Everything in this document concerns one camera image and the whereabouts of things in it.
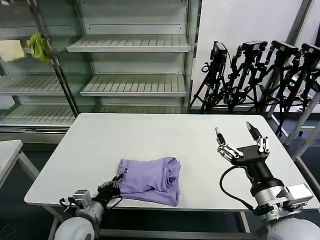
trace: gray floor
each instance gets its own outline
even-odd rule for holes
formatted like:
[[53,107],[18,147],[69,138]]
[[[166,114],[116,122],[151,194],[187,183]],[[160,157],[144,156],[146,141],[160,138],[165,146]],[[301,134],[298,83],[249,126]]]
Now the gray floor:
[[[295,120],[286,121],[287,131],[292,129]],[[304,134],[296,138],[287,149],[294,150],[302,144]],[[47,145],[25,145],[23,151],[40,170],[51,156],[54,147]],[[310,148],[302,159],[320,180],[320,148]],[[15,166],[0,189],[0,240],[43,240],[49,236],[53,217],[42,207],[29,206],[24,203],[24,196],[32,182]],[[249,226],[252,231],[257,230],[262,222],[251,213],[247,213]],[[107,213],[102,227],[109,229],[150,230],[150,231],[189,231],[189,232],[243,232],[240,216],[233,212],[207,211],[150,211],[150,210],[121,210],[114,209]],[[305,211],[295,217],[307,219],[320,226],[320,214],[317,210]]]
[[[52,152],[25,151],[25,154],[40,170]],[[32,181],[16,164],[0,189],[0,240],[48,239],[54,218],[44,208],[24,202],[31,185]]]

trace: camera tripod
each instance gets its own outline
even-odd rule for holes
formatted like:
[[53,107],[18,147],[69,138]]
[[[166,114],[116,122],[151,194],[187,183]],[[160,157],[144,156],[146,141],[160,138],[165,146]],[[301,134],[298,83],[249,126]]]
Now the camera tripod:
[[320,61],[320,48],[317,46],[308,45],[308,44],[304,43],[301,46],[300,52],[304,57],[304,62],[301,67],[297,68],[300,71],[300,73],[298,75],[298,79],[294,82],[294,85],[290,86],[290,83],[287,84],[287,87],[290,90],[290,94],[285,100],[283,100],[284,113],[283,113],[283,116],[281,116],[281,112],[280,112],[280,122],[279,122],[279,127],[277,128],[277,130],[275,132],[276,135],[279,134],[279,132],[281,131],[281,127],[284,123],[284,120],[286,119],[286,117],[290,111],[291,106],[293,105],[294,101],[296,100],[297,93],[299,91],[299,88],[300,88],[303,80],[305,80],[305,82],[306,82],[305,89],[304,89],[303,94],[301,96],[303,99],[304,108],[308,104],[308,93],[311,89],[312,83],[314,83],[314,82],[317,83],[316,79],[318,78],[318,74],[314,74],[312,77],[311,77],[311,74],[312,74],[312,71],[315,70],[316,66],[318,65],[318,63]]
[[[213,106],[218,104],[223,98],[223,94],[219,93],[219,88],[221,86],[221,82],[223,86],[226,85],[224,72],[227,62],[227,53],[228,50],[225,48],[225,46],[221,42],[215,41],[213,43],[213,49],[210,55],[210,65],[206,62],[205,66],[201,69],[201,71],[203,73],[207,73],[207,75],[204,78],[198,91],[193,96],[193,100],[190,104],[191,107],[196,99],[200,100],[200,102],[202,102],[199,112],[200,114],[210,113]],[[205,85],[207,86],[207,88],[204,98],[201,99],[199,97],[199,94],[201,93]]]
[[[257,105],[258,97],[256,86],[261,83],[262,80],[260,81],[258,78],[256,78],[256,75],[258,71],[260,71],[261,75],[262,72],[265,72],[267,70],[265,67],[265,63],[260,62],[262,54],[267,45],[268,43],[266,41],[250,41],[245,42],[238,47],[237,52],[233,56],[231,61],[232,73],[228,76],[229,82],[226,83],[227,91],[224,98],[224,102],[228,103],[228,108],[230,111],[233,111],[235,106],[237,106],[238,104],[244,103],[246,98],[251,99],[255,106]],[[242,54],[244,54],[245,59],[238,68],[237,61],[242,56]],[[241,71],[242,74],[239,83],[234,87],[235,80],[240,76]],[[243,89],[245,80],[249,73],[251,74],[249,78],[249,86]],[[248,95],[252,90],[253,98]]]
[[[263,86],[260,87],[262,96],[260,98],[260,101],[258,103],[259,107],[259,113],[261,115],[264,115],[268,103],[273,102],[273,104],[276,104],[277,102],[280,105],[280,112],[282,111],[282,105],[283,105],[283,91],[286,88],[285,79],[284,79],[284,72],[292,70],[293,68],[299,67],[299,61],[296,61],[297,64],[294,66],[285,66],[288,59],[294,55],[296,56],[299,52],[298,48],[292,45],[289,45],[285,42],[281,41],[272,41],[270,50],[268,52],[267,58],[270,59],[273,52],[277,49],[277,52],[275,54],[275,60],[274,63],[265,71],[262,78],[267,76],[271,71],[273,71],[272,76],[270,77],[266,88]],[[279,89],[279,99],[272,97],[273,93]]]

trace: white table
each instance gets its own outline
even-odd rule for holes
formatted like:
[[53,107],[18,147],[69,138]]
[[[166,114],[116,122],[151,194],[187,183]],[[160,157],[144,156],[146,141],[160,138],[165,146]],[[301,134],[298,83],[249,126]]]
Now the white table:
[[[24,200],[31,205],[59,206],[59,199],[79,189],[97,193],[98,185],[111,180],[121,159],[138,161],[176,157],[181,162],[179,176],[181,210],[241,211],[240,202],[226,196],[219,187],[222,173],[231,164],[217,153],[215,127],[234,147],[255,144],[246,121],[269,137],[271,172],[286,186],[306,183],[286,150],[262,116],[190,114],[82,113],[44,166]],[[242,169],[229,173],[223,181],[231,194],[256,206],[251,184]],[[124,199],[123,208],[172,207]],[[318,209],[313,198],[307,209]]]
[[21,140],[0,141],[0,188],[16,162],[32,180],[35,180],[39,174],[36,167],[21,151],[22,146]]

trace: black cable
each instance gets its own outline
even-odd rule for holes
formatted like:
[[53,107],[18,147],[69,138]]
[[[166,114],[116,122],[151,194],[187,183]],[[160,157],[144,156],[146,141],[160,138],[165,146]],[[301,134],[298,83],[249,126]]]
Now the black cable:
[[224,187],[222,186],[222,182],[223,182],[223,180],[224,180],[224,177],[225,177],[229,172],[231,172],[232,170],[234,170],[234,169],[236,169],[236,168],[245,169],[245,168],[242,167],[242,166],[232,166],[232,167],[228,168],[228,169],[221,175],[220,183],[219,183],[220,188],[221,188],[222,192],[224,192],[227,196],[229,196],[230,198],[232,198],[232,199],[234,199],[234,200],[237,200],[237,201],[241,202],[241,203],[242,203],[243,205],[245,205],[250,211],[253,212],[253,211],[254,211],[254,207],[253,207],[253,206],[251,206],[249,203],[247,203],[246,201],[242,200],[241,198],[238,198],[238,197],[236,197],[236,196],[228,193],[228,192],[224,189]]
[[61,205],[64,209],[67,209],[67,206],[64,204],[64,202],[66,202],[64,198],[61,198],[61,199],[59,200],[60,205]]
[[119,201],[117,201],[113,206],[111,206],[109,209],[113,209],[115,206],[117,206],[119,203],[121,203],[121,201],[124,199],[123,196],[114,196],[111,199],[120,199]]
[[228,57],[229,57],[229,61],[230,61],[230,66],[231,66],[231,57],[230,57],[230,54],[229,54],[229,50],[228,48],[221,42],[221,44],[224,46],[224,48],[226,49],[226,54],[228,54]]

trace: green cloth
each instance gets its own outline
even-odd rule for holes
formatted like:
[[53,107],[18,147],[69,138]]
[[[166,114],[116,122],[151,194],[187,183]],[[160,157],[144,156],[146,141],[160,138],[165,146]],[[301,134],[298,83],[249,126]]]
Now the green cloth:
[[45,39],[39,32],[30,37],[30,40],[26,41],[26,44],[30,48],[32,57],[44,61],[46,64],[50,63],[50,57],[47,53]]

